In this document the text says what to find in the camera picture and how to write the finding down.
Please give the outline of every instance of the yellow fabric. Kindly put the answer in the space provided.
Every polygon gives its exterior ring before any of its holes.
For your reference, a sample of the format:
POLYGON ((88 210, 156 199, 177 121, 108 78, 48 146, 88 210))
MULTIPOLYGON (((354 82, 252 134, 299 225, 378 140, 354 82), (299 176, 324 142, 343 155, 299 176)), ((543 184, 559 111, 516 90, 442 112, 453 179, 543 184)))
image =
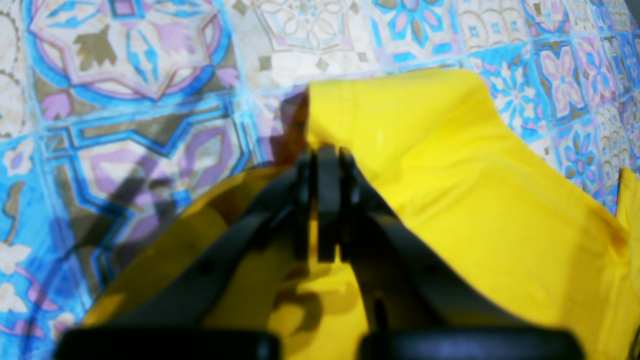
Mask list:
MULTIPOLYGON (((532 323, 571 330, 589 359, 626 358, 640 325, 640 195, 631 171, 621 173, 616 219, 511 133, 484 83, 465 70, 316 83, 309 96, 309 142, 351 149, 403 222, 478 291, 532 323)), ((192 235, 158 243, 201 250, 211 227, 192 235)), ((167 274, 184 267, 163 256, 167 274)), ((134 277, 135 265, 86 324, 152 293, 129 296, 153 274, 140 268, 134 277), (130 299, 107 305, 123 293, 130 299)), ((289 279, 269 328, 287 359, 354 359, 367 324, 350 267, 311 264, 289 279)))

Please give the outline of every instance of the patterned tile floor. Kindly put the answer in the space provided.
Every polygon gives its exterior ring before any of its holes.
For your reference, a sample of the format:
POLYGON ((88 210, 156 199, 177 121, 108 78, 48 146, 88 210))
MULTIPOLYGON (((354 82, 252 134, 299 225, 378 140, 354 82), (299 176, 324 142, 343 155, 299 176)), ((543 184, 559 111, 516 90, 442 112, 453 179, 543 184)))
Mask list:
POLYGON ((47 358, 163 222, 276 160, 309 81, 473 70, 612 212, 640 156, 623 0, 2 0, 0 48, 1 359, 47 358))

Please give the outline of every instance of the yellow bag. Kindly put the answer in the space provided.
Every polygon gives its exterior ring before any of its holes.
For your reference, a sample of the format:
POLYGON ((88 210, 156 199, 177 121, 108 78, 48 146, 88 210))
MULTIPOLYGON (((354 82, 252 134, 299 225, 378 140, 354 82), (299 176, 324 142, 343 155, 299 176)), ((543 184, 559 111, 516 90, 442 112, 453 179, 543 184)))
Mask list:
MULTIPOLYGON (((640 196, 630 170, 616 219, 533 154, 465 70, 314 83, 309 97, 308 141, 348 147, 404 224, 475 289, 533 324, 569 329, 589 359, 627 357, 640 325, 640 196)), ((255 194, 259 179, 278 173, 232 178, 194 202, 84 325, 166 286, 209 245, 212 224, 222 233, 248 202, 233 194, 255 194)), ((289 278, 269 328, 287 359, 354 359, 368 328, 349 265, 312 263, 289 278)))

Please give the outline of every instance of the yellow raincoat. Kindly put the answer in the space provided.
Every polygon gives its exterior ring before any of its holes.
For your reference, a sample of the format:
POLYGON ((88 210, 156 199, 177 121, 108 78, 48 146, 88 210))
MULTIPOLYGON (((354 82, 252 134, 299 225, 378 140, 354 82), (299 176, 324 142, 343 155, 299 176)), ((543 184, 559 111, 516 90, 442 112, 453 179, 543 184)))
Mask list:
MULTIPOLYGON (((314 83, 309 98, 308 142, 349 148, 404 224, 475 289, 535 325, 572 331, 589 359, 628 356, 640 325, 640 195, 630 170, 616 218, 531 152, 465 70, 314 83)), ((195 201, 83 325, 166 286, 279 171, 233 177, 195 201)), ((354 359, 368 328, 349 265, 311 263, 288 278, 269 328, 286 359, 354 359)))

